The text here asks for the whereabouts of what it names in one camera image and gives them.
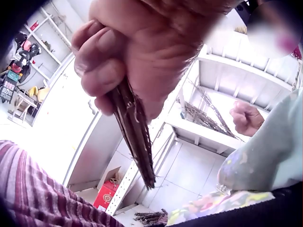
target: dried stick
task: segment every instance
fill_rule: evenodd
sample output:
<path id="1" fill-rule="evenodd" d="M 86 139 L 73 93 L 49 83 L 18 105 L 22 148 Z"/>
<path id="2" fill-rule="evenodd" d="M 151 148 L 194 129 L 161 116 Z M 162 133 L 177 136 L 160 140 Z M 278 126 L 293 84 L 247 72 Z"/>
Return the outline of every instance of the dried stick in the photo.
<path id="1" fill-rule="evenodd" d="M 109 94 L 122 135 L 142 175 L 147 189 L 155 187 L 152 147 L 146 116 L 140 100 L 132 92 L 127 78 Z"/>

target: red box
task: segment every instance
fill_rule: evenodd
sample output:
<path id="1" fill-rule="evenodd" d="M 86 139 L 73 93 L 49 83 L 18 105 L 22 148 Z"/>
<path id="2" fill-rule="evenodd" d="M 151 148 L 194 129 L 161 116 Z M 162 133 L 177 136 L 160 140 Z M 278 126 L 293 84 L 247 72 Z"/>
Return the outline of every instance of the red box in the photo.
<path id="1" fill-rule="evenodd" d="M 110 182 L 111 178 L 114 178 L 118 173 L 120 167 L 109 171 L 105 177 L 104 183 L 100 188 L 96 200 L 94 202 L 94 207 L 98 210 L 106 211 L 112 198 L 114 197 L 119 184 L 114 184 Z"/>

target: red decoration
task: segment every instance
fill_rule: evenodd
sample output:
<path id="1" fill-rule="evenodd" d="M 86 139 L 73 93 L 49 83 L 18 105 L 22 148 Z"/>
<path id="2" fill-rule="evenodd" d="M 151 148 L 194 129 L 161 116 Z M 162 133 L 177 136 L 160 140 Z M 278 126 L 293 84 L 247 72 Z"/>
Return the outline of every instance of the red decoration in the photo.
<path id="1" fill-rule="evenodd" d="M 31 29 L 32 31 L 34 31 L 35 28 L 38 27 L 38 25 L 39 25 L 39 22 L 36 21 L 36 22 L 30 27 L 30 29 Z"/>

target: fist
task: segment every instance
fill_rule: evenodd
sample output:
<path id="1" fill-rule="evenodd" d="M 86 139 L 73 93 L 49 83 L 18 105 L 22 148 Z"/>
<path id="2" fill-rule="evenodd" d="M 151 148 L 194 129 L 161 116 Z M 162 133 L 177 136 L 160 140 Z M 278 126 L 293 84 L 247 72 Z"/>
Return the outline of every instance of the fist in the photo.
<path id="1" fill-rule="evenodd" d="M 236 0 L 94 0 L 91 21 L 73 36 L 75 71 L 104 114 L 113 113 L 107 93 L 127 75 L 147 120 L 199 53 L 203 37 Z"/>
<path id="2" fill-rule="evenodd" d="M 229 113 L 234 119 L 236 131 L 244 136 L 252 137 L 264 122 L 257 108 L 245 102 L 236 101 Z"/>

